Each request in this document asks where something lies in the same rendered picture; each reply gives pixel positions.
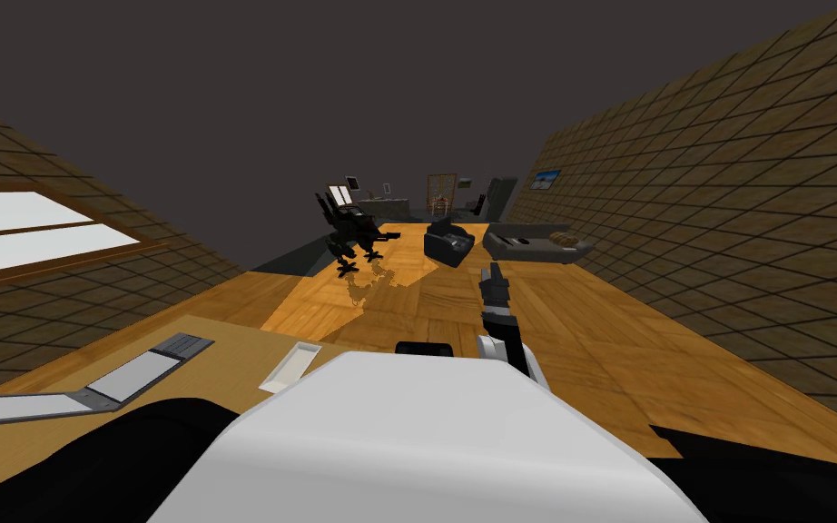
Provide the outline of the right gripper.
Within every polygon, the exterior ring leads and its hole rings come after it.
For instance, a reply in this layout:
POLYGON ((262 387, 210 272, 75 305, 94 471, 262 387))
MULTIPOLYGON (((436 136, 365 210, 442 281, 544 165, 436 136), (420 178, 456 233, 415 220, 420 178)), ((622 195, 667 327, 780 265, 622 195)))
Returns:
POLYGON ((478 285, 487 312, 509 312, 509 284, 497 262, 481 269, 478 285))

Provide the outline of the grey sofa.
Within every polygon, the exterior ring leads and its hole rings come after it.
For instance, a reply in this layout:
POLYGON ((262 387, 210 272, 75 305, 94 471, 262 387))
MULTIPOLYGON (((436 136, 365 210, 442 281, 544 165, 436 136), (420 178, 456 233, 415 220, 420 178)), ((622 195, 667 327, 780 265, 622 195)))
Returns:
POLYGON ((569 223, 491 223, 482 244, 494 261, 571 264, 595 246, 570 227, 569 223))

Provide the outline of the dark grey tall cabinet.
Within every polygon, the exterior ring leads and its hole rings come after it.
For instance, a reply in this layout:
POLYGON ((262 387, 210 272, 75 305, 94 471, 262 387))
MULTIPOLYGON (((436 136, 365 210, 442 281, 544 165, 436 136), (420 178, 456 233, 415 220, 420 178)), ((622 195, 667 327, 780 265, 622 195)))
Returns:
POLYGON ((486 222, 500 220, 515 186, 517 186, 517 178, 514 177, 494 177, 490 180, 486 194, 486 222))

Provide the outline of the wooden shelf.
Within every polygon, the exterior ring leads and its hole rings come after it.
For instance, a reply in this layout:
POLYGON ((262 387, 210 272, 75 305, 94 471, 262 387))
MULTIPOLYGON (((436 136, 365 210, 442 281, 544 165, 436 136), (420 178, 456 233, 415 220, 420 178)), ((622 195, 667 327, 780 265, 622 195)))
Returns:
POLYGON ((428 176, 427 211, 431 216, 447 216, 452 212, 457 179, 455 173, 428 176))

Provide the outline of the dark grey counter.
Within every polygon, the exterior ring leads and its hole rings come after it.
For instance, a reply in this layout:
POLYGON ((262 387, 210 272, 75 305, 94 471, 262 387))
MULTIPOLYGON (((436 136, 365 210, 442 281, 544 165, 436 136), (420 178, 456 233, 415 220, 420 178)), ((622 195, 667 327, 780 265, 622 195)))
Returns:
POLYGON ((365 213, 384 220, 404 222, 412 218, 409 199, 365 199, 359 200, 357 206, 365 213))

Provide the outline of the black office chair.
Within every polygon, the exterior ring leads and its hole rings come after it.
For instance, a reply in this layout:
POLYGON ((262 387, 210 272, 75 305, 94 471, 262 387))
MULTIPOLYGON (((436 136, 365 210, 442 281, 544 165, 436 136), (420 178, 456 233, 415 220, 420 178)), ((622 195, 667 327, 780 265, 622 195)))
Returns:
POLYGON ((325 242, 329 252, 340 265, 337 268, 340 272, 339 278, 349 272, 359 270, 355 262, 347 261, 347 258, 352 260, 356 258, 350 242, 356 243, 366 253, 366 260, 372 262, 382 258, 382 255, 373 248, 376 242, 387 242, 400 237, 400 232, 381 232, 374 222, 374 217, 357 206, 339 207, 332 199, 327 201, 318 193, 316 193, 316 199, 322 207, 326 221, 334 228, 334 231, 325 238, 325 242))

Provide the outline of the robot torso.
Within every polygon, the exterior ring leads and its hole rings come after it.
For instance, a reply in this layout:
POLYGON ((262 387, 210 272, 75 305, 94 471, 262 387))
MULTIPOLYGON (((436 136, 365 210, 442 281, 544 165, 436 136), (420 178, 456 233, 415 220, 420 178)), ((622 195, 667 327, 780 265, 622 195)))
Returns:
POLYGON ((708 523, 636 450, 498 360, 322 349, 149 523, 708 523))

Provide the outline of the white oblong tray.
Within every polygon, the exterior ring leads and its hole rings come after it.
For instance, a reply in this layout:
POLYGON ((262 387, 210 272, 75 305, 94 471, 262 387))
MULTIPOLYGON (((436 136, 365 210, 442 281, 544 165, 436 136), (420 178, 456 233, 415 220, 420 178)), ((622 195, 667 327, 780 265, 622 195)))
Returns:
POLYGON ((322 346, 298 341, 288 351, 286 357, 274 368, 271 374, 259 386, 260 390, 270 394, 280 393, 301 379, 314 361, 322 346))

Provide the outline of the wooden table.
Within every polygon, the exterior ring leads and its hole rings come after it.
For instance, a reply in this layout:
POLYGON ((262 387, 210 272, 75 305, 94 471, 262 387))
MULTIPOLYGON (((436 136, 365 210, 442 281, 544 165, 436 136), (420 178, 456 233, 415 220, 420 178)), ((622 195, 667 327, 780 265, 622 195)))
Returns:
MULTIPOLYGON (((103 356, 84 347, 8 381, 0 387, 0 395, 78 390, 177 333, 211 340, 212 345, 152 386, 133 402, 133 408, 194 397, 243 413, 269 397, 261 384, 298 341, 275 332, 183 316, 151 330, 133 326, 113 334, 108 338, 109 352, 103 356)), ((0 482, 117 416, 109 412, 0 425, 0 482)))

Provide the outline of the grey flat laptop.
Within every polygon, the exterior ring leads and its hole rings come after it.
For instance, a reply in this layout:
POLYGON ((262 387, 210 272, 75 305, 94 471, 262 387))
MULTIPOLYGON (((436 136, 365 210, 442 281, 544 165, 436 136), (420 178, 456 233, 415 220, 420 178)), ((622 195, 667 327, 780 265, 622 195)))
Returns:
POLYGON ((180 332, 79 390, 0 395, 0 424, 115 412, 213 343, 180 332))

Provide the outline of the wood-framed window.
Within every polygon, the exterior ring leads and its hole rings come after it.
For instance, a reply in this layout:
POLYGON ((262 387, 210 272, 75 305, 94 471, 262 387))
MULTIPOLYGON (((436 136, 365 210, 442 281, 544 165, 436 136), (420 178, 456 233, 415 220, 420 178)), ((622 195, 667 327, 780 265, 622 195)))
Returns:
POLYGON ((41 183, 0 183, 0 286, 164 247, 41 183))

